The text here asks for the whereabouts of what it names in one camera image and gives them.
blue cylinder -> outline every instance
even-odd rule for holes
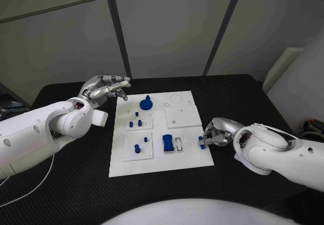
[[[175,151],[172,135],[163,135],[163,144],[165,144],[165,151]]]
[[[150,110],[153,107],[153,102],[152,102],[152,98],[150,98],[150,95],[148,95],[146,99],[142,100],[140,102],[140,108],[143,110]]]
[[[204,137],[202,137],[202,136],[199,136],[199,137],[198,137],[198,139],[199,139],[199,140],[202,140],[202,139],[204,139]],[[202,145],[201,145],[201,149],[205,149],[205,144],[202,144]]]
[[[140,153],[142,152],[140,145],[136,144],[135,148],[136,148],[136,153]]]

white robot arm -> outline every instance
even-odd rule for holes
[[[324,143],[297,137],[286,141],[270,129],[280,131],[263,124],[245,127],[234,120],[214,118],[201,144],[225,146],[234,142],[235,159],[248,169],[261,175],[274,170],[294,183],[324,192]]]
[[[106,126],[109,113],[96,108],[110,97],[127,100],[122,87],[130,87],[129,77],[96,76],[78,97],[0,122],[0,180],[45,161],[87,134],[91,124]]]

black table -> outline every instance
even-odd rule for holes
[[[264,123],[292,132],[250,75],[136,79],[127,94],[191,90],[204,127],[215,117],[243,124]],[[48,85],[32,108],[78,95],[83,83]],[[211,146],[215,166],[109,178],[117,99],[100,110],[107,126],[93,126],[55,155],[54,168],[40,189],[0,208],[2,224],[101,224],[130,209],[169,199],[212,198],[264,207],[306,190],[277,172],[254,173],[234,158],[232,145]],[[0,203],[27,194],[44,179],[52,158],[14,176],[0,187]]]

cable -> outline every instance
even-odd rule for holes
[[[14,202],[16,202],[18,200],[21,200],[22,198],[25,198],[25,197],[27,197],[29,194],[32,194],[34,191],[40,188],[40,186],[42,185],[42,183],[44,183],[44,181],[45,181],[45,179],[47,179],[47,177],[48,177],[48,175],[50,175],[50,172],[51,172],[51,169],[52,169],[52,166],[54,166],[54,161],[55,161],[55,154],[54,154],[54,158],[52,158],[52,163],[51,163],[51,166],[50,166],[48,174],[47,174],[47,176],[45,176],[42,182],[41,182],[40,185],[37,186],[37,188],[35,188],[27,195],[24,195],[22,197],[19,197],[18,199],[15,199],[14,201],[8,202],[6,204],[0,205],[0,208],[2,208],[4,206],[6,206],[6,205],[12,204]]]
[[[264,124],[256,123],[253,126],[270,128],[271,130],[274,130],[274,131],[277,131],[277,132],[280,132],[280,133],[283,133],[283,134],[286,134],[286,135],[290,135],[294,139],[300,139],[299,137],[296,137],[294,135],[289,134],[289,133],[284,132],[283,130],[280,130],[280,129],[271,127],[271,126],[267,126],[267,125],[264,125]]]
[[[317,135],[319,137],[324,138],[324,134],[322,134],[322,133],[319,133],[319,132],[316,132],[316,131],[306,131],[306,132],[303,132],[303,133],[299,135],[299,137],[303,138],[303,137],[306,137],[307,135]]]
[[[8,177],[6,180],[2,182],[0,187],[2,187],[2,185],[5,184],[5,182],[8,181],[9,178],[11,178],[11,177]]]

white mounting plate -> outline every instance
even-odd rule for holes
[[[140,153],[136,153],[136,144],[140,146]],[[153,158],[152,132],[124,135],[124,162]]]
[[[152,97],[153,107],[150,110],[142,110],[140,102],[148,95]],[[129,95],[129,101],[119,98],[110,177],[215,165],[209,147],[201,149],[199,145],[198,137],[204,134],[204,127],[168,128],[166,108],[173,107],[196,107],[191,91]],[[145,130],[126,131],[126,121],[146,119],[153,120],[153,129],[146,132],[152,132],[155,156],[146,160],[124,161],[124,135],[145,132]],[[163,149],[163,135],[166,134],[173,135],[175,152],[171,154],[165,154]],[[182,139],[184,152],[176,150],[178,137]]]
[[[202,126],[196,106],[166,108],[168,128]]]
[[[152,119],[142,120],[142,126],[140,127],[139,127],[139,120],[127,120],[126,131],[150,130],[150,129],[153,129]]]

